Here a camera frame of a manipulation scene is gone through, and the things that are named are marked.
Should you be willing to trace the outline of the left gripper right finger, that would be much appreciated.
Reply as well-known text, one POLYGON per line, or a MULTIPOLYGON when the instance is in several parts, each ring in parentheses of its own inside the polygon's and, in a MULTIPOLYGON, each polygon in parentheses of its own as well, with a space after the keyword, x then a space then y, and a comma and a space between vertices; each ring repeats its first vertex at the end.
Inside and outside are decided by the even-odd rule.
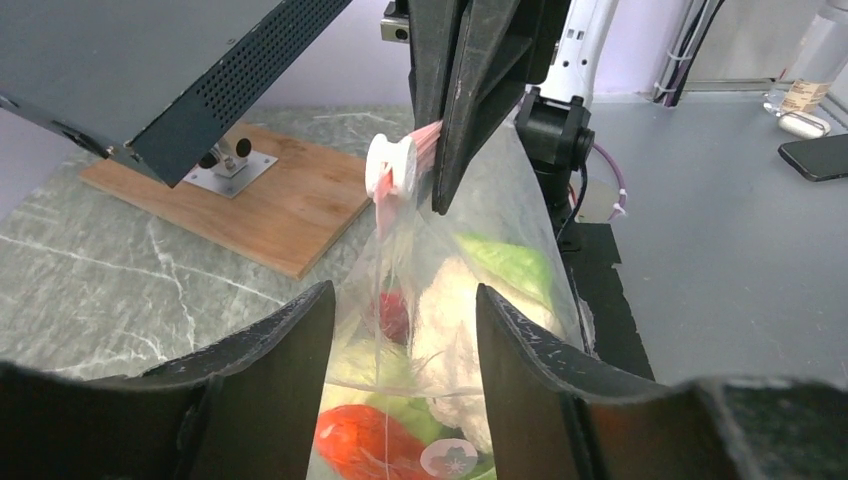
POLYGON ((665 386, 595 359, 476 292, 501 479, 843 479, 847 390, 780 376, 665 386))

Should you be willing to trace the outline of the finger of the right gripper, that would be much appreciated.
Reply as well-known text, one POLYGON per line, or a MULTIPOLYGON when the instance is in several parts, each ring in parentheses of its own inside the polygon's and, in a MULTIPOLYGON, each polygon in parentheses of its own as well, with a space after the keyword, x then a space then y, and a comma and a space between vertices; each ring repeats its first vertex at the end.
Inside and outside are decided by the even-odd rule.
POLYGON ((460 25, 471 1, 409 1, 408 76, 415 127, 443 118, 454 99, 450 81, 460 25))
POLYGON ((461 1, 442 100, 432 210, 448 212, 469 164, 529 85, 546 77, 569 1, 461 1))

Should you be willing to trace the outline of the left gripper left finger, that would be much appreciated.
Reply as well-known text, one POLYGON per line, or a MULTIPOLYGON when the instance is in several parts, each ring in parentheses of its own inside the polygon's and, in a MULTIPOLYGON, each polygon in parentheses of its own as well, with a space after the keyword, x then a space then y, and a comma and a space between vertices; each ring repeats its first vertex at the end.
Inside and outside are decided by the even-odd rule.
POLYGON ((303 479, 335 323, 331 282, 139 375, 1 365, 5 479, 303 479))

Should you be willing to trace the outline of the orange carrot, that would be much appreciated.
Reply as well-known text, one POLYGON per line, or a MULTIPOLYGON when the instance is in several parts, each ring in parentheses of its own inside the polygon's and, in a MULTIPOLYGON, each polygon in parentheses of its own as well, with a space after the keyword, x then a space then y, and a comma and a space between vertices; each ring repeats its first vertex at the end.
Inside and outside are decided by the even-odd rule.
POLYGON ((399 420, 366 404, 321 412, 313 447, 344 479, 431 479, 421 465, 425 443, 399 420))

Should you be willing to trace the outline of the white cauliflower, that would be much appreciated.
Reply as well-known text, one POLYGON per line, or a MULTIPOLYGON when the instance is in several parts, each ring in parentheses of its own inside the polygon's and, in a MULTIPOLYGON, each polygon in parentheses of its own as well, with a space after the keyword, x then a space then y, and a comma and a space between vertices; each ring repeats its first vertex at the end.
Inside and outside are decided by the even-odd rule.
POLYGON ((478 451, 491 453, 476 334, 480 283, 494 287, 523 315, 551 333, 563 339, 567 334, 554 310, 484 270, 475 273, 460 256, 445 259, 420 294, 409 346, 416 381, 435 395, 428 405, 436 420, 459 429, 478 451))

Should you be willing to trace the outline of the clear zip top bag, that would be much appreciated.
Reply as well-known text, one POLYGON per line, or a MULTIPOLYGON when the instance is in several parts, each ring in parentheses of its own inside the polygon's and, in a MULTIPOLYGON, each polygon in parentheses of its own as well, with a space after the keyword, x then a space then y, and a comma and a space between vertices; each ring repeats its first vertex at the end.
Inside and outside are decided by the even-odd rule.
POLYGON ((439 125, 376 135, 375 225, 336 291, 311 479, 493 479, 477 291, 494 288, 575 347, 585 340, 536 176, 511 122, 474 155, 445 214, 431 208, 439 125))

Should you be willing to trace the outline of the green cabbage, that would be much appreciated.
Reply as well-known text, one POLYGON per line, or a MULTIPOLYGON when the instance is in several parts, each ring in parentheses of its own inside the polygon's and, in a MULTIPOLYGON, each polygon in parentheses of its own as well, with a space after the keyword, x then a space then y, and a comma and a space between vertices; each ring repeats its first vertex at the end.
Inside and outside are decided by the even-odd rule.
POLYGON ((554 273, 543 252, 474 233, 460 233, 455 238, 477 267, 549 310, 554 309, 554 273))

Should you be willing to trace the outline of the red tomato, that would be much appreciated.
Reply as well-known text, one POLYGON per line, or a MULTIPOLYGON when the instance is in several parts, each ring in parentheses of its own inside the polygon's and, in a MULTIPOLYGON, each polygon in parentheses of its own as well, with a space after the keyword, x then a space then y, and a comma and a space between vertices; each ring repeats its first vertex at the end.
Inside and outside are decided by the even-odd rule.
POLYGON ((379 300, 370 304, 372 323, 370 329, 379 329, 382 335, 402 346, 409 341, 410 319, 405 296, 400 290, 382 291, 379 300))

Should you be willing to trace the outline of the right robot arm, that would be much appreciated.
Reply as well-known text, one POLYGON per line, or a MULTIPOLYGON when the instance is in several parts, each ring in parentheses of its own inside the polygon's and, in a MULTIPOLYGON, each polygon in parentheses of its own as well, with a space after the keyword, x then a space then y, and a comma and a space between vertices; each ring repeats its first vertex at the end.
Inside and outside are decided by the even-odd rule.
POLYGON ((595 77, 613 1, 398 1, 410 46, 417 126, 442 125, 432 208, 446 213, 473 156, 509 114, 557 231, 576 220, 570 197, 595 134, 595 77))

